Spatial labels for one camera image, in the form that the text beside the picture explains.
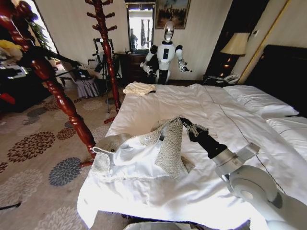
wooden cabinet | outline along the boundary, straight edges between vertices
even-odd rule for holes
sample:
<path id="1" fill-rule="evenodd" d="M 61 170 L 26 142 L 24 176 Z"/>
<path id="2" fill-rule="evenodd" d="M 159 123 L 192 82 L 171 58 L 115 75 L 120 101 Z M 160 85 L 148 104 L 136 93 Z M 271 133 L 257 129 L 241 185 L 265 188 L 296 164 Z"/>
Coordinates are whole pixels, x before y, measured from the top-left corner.
<path id="1" fill-rule="evenodd" d="M 149 78 L 147 73 L 140 67 L 141 62 L 144 62 L 145 58 L 146 55 L 119 53 L 121 73 L 125 85 L 134 81 L 154 83 L 154 78 Z M 156 65 L 153 65 L 155 61 L 157 59 L 153 57 L 149 63 L 149 65 L 154 66 L 154 70 L 156 69 Z"/>

carpet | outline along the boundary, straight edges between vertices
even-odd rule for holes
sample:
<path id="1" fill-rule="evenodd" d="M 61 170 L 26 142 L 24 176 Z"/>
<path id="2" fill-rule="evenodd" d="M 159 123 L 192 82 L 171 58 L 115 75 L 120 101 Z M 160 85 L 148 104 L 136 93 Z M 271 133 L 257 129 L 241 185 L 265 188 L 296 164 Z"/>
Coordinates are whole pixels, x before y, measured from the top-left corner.
<path id="1" fill-rule="evenodd" d="M 92 131 L 95 141 L 103 138 L 113 117 L 107 113 L 106 96 L 78 98 L 74 84 L 65 93 L 74 101 Z M 77 213 L 77 197 L 90 166 L 85 145 L 53 96 L 22 113 L 0 119 L 0 207 L 21 202 L 19 207 L 0 210 L 4 230 L 85 230 Z M 100 212 L 93 230 L 122 230 L 129 220 L 117 213 Z"/>

pillow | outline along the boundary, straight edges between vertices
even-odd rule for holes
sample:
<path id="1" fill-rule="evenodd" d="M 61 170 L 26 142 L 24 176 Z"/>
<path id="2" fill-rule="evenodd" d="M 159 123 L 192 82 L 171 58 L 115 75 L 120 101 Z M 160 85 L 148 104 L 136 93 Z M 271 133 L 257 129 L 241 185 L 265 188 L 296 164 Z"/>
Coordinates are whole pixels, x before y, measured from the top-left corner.
<path id="1" fill-rule="evenodd" d="M 307 119 L 294 116 L 272 118 L 266 122 L 273 127 L 307 161 Z"/>
<path id="2" fill-rule="evenodd" d="M 298 115 L 290 105 L 257 89 L 254 86 L 235 85 L 224 87 L 242 106 L 263 118 Z"/>

framed painting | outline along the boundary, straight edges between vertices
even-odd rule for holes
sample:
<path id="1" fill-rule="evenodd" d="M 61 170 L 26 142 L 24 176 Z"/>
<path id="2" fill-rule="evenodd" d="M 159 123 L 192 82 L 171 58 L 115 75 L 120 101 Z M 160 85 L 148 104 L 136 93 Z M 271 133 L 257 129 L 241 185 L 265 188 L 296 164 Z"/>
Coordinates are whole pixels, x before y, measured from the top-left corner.
<path id="1" fill-rule="evenodd" d="M 168 21 L 172 21 L 176 29 L 185 29 L 190 0 L 157 0 L 155 28 L 163 29 Z"/>

headboard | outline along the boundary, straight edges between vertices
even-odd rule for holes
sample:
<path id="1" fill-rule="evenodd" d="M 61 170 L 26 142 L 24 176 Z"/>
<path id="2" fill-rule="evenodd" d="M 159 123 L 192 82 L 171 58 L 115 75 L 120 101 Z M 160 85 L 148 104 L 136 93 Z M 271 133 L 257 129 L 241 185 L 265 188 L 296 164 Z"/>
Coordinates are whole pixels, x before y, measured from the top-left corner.
<path id="1" fill-rule="evenodd" d="M 267 45 L 245 84 L 286 102 L 307 117 L 307 48 Z"/>

